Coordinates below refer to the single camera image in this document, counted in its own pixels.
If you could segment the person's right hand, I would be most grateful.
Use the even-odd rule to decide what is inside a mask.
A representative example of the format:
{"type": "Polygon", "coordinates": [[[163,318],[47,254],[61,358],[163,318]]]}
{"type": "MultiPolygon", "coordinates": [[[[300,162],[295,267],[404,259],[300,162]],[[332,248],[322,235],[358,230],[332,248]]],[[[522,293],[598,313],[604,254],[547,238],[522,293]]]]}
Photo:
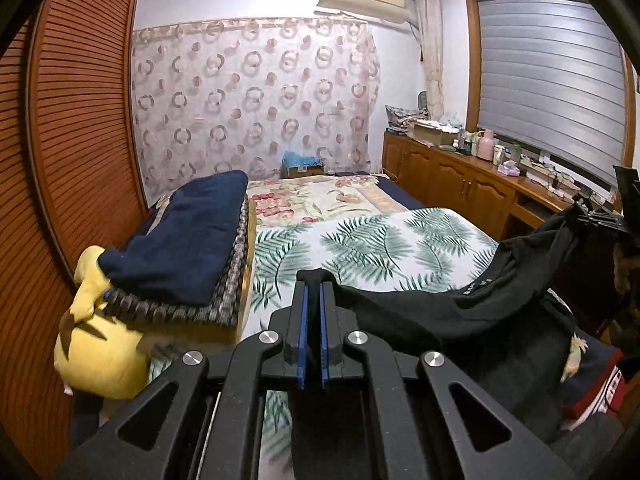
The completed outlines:
{"type": "Polygon", "coordinates": [[[638,269],[639,258],[627,257],[620,245],[615,245],[613,261],[615,288],[621,295],[625,295],[631,289],[629,277],[632,271],[638,269]]]}

